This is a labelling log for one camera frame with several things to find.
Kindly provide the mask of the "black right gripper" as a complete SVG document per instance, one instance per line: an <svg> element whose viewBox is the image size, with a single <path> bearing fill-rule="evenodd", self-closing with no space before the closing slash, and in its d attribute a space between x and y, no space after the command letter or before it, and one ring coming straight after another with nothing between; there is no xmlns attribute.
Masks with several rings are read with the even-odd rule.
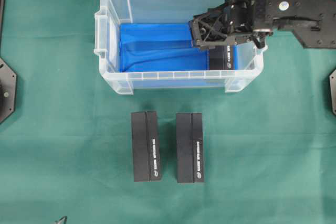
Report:
<svg viewBox="0 0 336 224"><path fill-rule="evenodd" d="M189 26L192 45L201 50L253 42L258 49L266 45L272 31L254 27L257 0L225 0L223 4L195 15Z"/></svg>

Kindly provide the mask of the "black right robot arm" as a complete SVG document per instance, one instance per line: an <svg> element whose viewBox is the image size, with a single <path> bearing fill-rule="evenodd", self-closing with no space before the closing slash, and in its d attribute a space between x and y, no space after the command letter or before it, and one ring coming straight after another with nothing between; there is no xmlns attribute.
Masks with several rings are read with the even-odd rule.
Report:
<svg viewBox="0 0 336 224"><path fill-rule="evenodd" d="M335 0L225 0L189 22L201 50L253 42L289 31L303 48L335 49Z"/></svg>

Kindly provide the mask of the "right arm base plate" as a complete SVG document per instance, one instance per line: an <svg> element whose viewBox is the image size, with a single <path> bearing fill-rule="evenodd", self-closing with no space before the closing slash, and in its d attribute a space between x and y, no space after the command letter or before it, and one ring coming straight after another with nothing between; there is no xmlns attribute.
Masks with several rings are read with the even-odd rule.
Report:
<svg viewBox="0 0 336 224"><path fill-rule="evenodd" d="M336 115L336 69L329 75L332 113Z"/></svg>

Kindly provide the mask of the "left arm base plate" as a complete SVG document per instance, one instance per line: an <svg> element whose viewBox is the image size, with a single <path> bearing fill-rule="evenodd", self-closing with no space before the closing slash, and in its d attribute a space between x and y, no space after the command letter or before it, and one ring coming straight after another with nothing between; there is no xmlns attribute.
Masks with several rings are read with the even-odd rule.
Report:
<svg viewBox="0 0 336 224"><path fill-rule="evenodd" d="M1 123L15 111L17 75L11 67L1 59Z"/></svg>

